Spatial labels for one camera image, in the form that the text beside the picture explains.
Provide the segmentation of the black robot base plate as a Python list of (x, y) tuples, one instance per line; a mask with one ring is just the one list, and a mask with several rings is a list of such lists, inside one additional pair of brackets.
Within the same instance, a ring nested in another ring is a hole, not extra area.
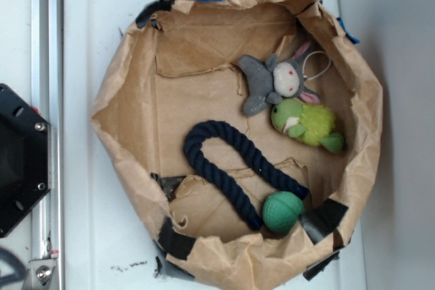
[(49, 192), (50, 124), (1, 84), (1, 237)]

